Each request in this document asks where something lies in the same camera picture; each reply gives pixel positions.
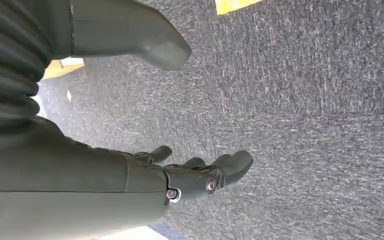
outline black prosthetic hand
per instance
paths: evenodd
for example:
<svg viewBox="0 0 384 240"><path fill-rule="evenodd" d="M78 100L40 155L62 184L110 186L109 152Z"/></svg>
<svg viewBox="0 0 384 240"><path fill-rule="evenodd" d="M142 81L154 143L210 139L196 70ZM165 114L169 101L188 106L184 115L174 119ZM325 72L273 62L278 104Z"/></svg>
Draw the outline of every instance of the black prosthetic hand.
<svg viewBox="0 0 384 240"><path fill-rule="evenodd" d="M166 196L171 203L191 200L214 193L239 181L250 169L254 160L247 151L238 151L233 155L224 154L211 165L193 157L184 164L156 166L172 154L168 146L160 146L153 152L133 154L137 160L149 166L161 168L167 179Z"/></svg>

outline bolt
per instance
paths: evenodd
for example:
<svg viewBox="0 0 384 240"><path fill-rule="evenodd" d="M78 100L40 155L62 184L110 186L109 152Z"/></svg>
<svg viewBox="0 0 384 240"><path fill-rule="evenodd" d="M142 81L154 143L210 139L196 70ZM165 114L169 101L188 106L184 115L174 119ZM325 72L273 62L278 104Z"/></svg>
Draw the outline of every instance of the bolt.
<svg viewBox="0 0 384 240"><path fill-rule="evenodd" d="M167 190L166 196L168 199L175 199L178 196L178 191L175 189L169 189Z"/></svg>
<svg viewBox="0 0 384 240"><path fill-rule="evenodd" d="M214 179L210 178L206 182L205 190L207 193L212 194L216 190L216 181L214 181Z"/></svg>

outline prosthetic arm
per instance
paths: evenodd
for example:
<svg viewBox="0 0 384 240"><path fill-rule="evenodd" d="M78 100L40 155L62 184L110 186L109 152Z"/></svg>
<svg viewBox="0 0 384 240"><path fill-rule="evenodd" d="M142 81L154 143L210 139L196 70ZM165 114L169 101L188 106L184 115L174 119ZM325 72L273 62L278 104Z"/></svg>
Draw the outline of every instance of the prosthetic arm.
<svg viewBox="0 0 384 240"><path fill-rule="evenodd" d="M0 240L91 239L142 226L168 204L238 181L253 159L159 166L171 150L92 148L37 117L30 99L52 59L136 55L176 70L191 54L155 9L131 0L0 0Z"/></svg>

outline black sleeve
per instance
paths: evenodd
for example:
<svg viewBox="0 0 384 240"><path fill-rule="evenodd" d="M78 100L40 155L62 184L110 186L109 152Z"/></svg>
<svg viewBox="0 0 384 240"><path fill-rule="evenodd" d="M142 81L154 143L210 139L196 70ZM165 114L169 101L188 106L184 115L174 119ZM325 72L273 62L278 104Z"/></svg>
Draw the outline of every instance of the black sleeve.
<svg viewBox="0 0 384 240"><path fill-rule="evenodd" d="M70 54L71 26L50 24L70 17L68 2L0 0L0 240L91 239L167 208L161 170L78 143L35 116L37 82L52 58Z"/></svg>

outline screw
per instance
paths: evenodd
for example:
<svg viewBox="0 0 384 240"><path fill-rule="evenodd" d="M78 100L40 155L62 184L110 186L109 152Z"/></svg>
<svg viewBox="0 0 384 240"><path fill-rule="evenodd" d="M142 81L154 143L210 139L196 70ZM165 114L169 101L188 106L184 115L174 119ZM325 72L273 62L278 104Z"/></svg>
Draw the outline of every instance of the screw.
<svg viewBox="0 0 384 240"><path fill-rule="evenodd" d="M175 189L169 189L167 190L166 196L168 199L175 199L178 196L178 191Z"/></svg>
<svg viewBox="0 0 384 240"><path fill-rule="evenodd" d="M216 190L216 181L214 181L214 179L210 178L206 182L205 190L207 193L212 194Z"/></svg>

